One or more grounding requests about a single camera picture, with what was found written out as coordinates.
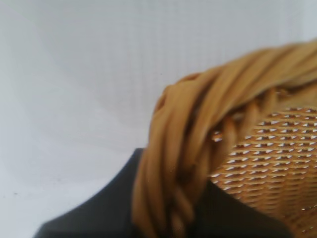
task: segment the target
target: woven wicker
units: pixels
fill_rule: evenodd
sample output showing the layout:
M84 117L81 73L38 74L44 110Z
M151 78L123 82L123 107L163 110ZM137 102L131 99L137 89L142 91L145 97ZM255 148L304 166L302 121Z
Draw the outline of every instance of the woven wicker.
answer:
M135 180L132 221L186 237L211 177L317 237L317 41L259 50L168 86Z

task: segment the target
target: black surface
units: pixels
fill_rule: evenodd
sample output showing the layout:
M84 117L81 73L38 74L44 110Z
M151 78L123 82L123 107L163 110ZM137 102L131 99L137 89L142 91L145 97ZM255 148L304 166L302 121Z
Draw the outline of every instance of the black surface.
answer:
M142 149L121 172L81 206L45 223L34 238L135 238L131 224L131 194ZM196 208L190 238L292 238L280 222L235 200L208 183Z

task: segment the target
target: white wall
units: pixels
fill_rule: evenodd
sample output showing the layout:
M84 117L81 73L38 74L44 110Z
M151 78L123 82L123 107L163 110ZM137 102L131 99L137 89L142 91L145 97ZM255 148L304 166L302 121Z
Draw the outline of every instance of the white wall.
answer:
M103 187L146 144L165 85L309 40L316 10L315 0L0 0L0 237L31 237Z

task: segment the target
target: wicker basket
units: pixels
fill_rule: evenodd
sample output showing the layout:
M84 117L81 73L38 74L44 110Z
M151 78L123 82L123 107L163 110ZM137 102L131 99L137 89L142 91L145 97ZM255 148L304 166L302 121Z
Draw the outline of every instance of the wicker basket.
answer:
M211 178L297 238L316 238L316 106L317 41L262 49L168 86L134 185L134 224L148 238L169 227L185 237Z

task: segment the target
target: basket handle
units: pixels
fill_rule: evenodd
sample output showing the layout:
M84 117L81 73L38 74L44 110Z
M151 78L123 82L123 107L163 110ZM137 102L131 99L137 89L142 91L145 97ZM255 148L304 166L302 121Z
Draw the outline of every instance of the basket handle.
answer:
M133 224L147 238L186 237L208 174L232 147L269 114L312 105L317 41L258 50L168 86L138 167Z

